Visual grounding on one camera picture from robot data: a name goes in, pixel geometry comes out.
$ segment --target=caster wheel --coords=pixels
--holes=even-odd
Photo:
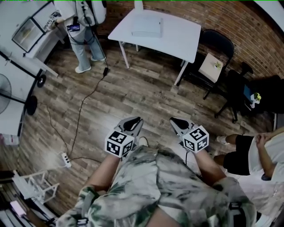
[[[43,75],[41,75],[41,76],[39,77],[39,80],[37,81],[37,86],[38,86],[38,87],[43,87],[45,81],[46,81],[46,75],[43,74]]]
[[[33,115],[37,108],[37,98],[36,96],[32,95],[26,101],[26,108],[28,115]]]

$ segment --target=electric fan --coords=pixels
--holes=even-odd
[[[29,96],[25,102],[12,97],[12,87],[9,79],[3,74],[0,74],[0,114],[6,110],[11,100],[23,103],[29,115],[33,115],[36,111],[36,96]]]

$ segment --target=glass display case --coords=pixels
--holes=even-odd
[[[12,40],[24,51],[29,52],[44,33],[44,30],[31,17],[27,18],[16,30]]]

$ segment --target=chair backrest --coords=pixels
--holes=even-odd
[[[232,41],[221,33],[208,29],[203,31],[200,38],[200,43],[208,47],[214,47],[228,57],[227,63],[222,68],[222,70],[224,70],[234,55],[235,48]]]

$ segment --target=black shorts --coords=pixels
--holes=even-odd
[[[236,151],[226,154],[223,167],[229,173],[237,175],[249,175],[249,148],[252,144],[253,137],[241,136],[236,137]]]

